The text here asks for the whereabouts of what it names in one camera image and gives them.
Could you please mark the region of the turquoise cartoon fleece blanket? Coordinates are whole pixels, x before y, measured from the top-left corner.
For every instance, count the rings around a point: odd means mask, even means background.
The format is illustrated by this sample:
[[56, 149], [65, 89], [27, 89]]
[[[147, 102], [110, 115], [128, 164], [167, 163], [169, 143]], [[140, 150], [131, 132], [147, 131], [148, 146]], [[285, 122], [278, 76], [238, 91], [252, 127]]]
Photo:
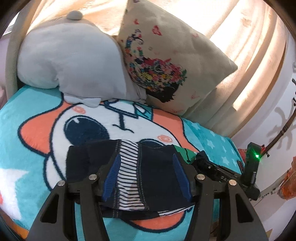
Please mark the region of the turquoise cartoon fleece blanket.
[[1, 109], [1, 216], [29, 230], [50, 189], [66, 177], [71, 145], [103, 139], [150, 139], [198, 152], [239, 172], [233, 142], [148, 105], [108, 100], [70, 105], [57, 89], [21, 88]]

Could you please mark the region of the grey plush pillow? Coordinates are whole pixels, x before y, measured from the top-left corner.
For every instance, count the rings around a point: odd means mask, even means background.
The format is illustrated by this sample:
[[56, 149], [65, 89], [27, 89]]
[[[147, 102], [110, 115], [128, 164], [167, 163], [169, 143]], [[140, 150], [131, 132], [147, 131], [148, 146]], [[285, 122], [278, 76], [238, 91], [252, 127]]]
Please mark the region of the grey plush pillow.
[[40, 23], [24, 38], [17, 61], [20, 81], [36, 88], [59, 88], [70, 104], [91, 108], [110, 99], [144, 102], [118, 43], [80, 11]]

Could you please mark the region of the beige curtain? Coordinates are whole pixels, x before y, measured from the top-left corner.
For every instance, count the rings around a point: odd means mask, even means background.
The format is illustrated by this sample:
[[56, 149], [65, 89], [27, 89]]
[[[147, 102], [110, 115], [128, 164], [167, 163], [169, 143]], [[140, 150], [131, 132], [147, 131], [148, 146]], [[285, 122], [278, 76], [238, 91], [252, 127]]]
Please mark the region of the beige curtain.
[[193, 91], [204, 88], [202, 73], [191, 77], [174, 100], [163, 103], [148, 94], [147, 102], [223, 135], [234, 135], [262, 105], [286, 45], [283, 22], [264, 1], [44, 1], [31, 32], [45, 32], [46, 46], [64, 51], [68, 41], [86, 35], [76, 23], [62, 23], [71, 10], [80, 10], [88, 22], [116, 39], [140, 29], [152, 58], [164, 48], [171, 58], [181, 56], [171, 48], [172, 41], [163, 39], [166, 28], [172, 29], [176, 42], [189, 30], [209, 39], [237, 69], [198, 97]]

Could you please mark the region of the dark navy striped pants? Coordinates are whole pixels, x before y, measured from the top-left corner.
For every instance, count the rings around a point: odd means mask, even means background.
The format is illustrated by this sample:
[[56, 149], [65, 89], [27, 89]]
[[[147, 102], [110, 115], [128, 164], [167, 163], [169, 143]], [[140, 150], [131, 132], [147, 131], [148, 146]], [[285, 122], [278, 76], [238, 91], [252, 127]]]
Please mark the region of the dark navy striped pants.
[[192, 164], [197, 154], [150, 139], [105, 140], [70, 146], [66, 179], [70, 183], [82, 181], [120, 154], [121, 166], [112, 195], [99, 204], [103, 217], [138, 220], [172, 215], [193, 206], [183, 196], [175, 175], [175, 153], [180, 153], [187, 164]]

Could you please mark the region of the beige floral print cushion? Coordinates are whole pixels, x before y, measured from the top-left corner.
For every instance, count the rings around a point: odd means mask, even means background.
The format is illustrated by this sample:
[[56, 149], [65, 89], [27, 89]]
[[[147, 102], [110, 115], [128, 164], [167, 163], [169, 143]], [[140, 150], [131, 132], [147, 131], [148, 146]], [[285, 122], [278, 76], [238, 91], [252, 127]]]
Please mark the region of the beige floral print cushion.
[[117, 37], [147, 103], [183, 115], [237, 70], [207, 37], [150, 1], [128, 1]]

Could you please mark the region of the red bag on floor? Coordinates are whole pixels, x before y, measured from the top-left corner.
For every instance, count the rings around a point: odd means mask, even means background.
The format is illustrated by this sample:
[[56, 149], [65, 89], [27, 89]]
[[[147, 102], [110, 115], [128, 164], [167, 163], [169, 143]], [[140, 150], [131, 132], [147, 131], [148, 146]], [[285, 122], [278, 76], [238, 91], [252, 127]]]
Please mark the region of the red bag on floor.
[[238, 152], [243, 160], [243, 162], [245, 163], [246, 162], [246, 152], [247, 152], [247, 149], [238, 149]]

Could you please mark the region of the orange plastic bag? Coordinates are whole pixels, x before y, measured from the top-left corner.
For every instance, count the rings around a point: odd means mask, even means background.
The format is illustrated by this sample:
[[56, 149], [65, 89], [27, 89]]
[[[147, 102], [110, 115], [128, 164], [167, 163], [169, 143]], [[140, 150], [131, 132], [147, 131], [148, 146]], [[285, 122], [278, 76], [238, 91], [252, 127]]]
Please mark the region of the orange plastic bag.
[[278, 195], [280, 198], [289, 200], [296, 197], [296, 156], [293, 157], [291, 168], [288, 170], [283, 183], [280, 186]]

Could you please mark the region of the brown wooden stick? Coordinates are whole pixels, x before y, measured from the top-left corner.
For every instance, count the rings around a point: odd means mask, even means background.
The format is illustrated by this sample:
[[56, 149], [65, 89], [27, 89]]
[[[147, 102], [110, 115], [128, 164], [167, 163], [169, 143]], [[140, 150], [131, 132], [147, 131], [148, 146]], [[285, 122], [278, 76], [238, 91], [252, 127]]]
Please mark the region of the brown wooden stick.
[[285, 113], [280, 107], [276, 107], [274, 112], [277, 113], [281, 117], [281, 125], [280, 126], [274, 126], [274, 128], [269, 132], [271, 134], [278, 131], [278, 134], [276, 137], [265, 147], [263, 152], [261, 153], [261, 157], [266, 155], [269, 157], [269, 150], [278, 142], [281, 143], [281, 138], [285, 135], [285, 133], [288, 132], [288, 129], [292, 126], [295, 128], [295, 125], [293, 125], [293, 122], [295, 121], [295, 96], [292, 98], [291, 102], [291, 109], [290, 114], [288, 115], [288, 118], [285, 117]]

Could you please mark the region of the orange wooden bed frame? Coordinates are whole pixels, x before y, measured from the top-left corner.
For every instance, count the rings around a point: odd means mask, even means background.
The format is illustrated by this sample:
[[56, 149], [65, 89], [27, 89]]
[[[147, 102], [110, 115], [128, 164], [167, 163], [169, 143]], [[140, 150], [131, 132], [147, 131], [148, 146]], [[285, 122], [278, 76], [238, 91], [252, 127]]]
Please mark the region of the orange wooden bed frame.
[[16, 232], [16, 234], [18, 234], [20, 237], [26, 239], [29, 231], [21, 226], [19, 226], [18, 224], [16, 224], [15, 222], [13, 222], [9, 216], [1, 216], [4, 219], [4, 222], [10, 227], [12, 228], [13, 231]]

